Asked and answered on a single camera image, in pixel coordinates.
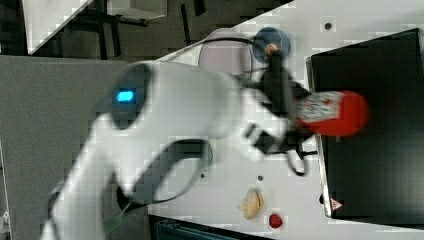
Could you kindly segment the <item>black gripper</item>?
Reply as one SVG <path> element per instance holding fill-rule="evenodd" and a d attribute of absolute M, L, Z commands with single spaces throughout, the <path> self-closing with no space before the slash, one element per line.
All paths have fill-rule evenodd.
<path fill-rule="evenodd" d="M 273 115 L 289 121 L 289 127 L 283 140 L 278 144 L 277 153 L 290 150 L 300 152 L 301 145 L 313 133 L 295 123 L 297 104 L 310 95 L 301 84 L 292 80 L 288 70 L 282 66 L 280 53 L 272 53 L 267 57 L 268 66 L 259 81 L 245 80 L 244 87 L 260 91 L 268 100 L 264 107 Z"/>

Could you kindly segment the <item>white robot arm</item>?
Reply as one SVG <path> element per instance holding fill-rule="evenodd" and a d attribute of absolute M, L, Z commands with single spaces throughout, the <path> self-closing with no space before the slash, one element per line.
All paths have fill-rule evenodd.
<path fill-rule="evenodd" d="M 128 65 L 102 99 L 69 174 L 51 192 L 40 240 L 106 240 L 102 199 L 110 180 L 127 209 L 163 202 L 159 193 L 176 166 L 190 160 L 202 171 L 212 160 L 211 141 L 239 129 L 249 89 L 288 120 L 307 93 L 279 56 L 259 81 L 169 61 Z"/>

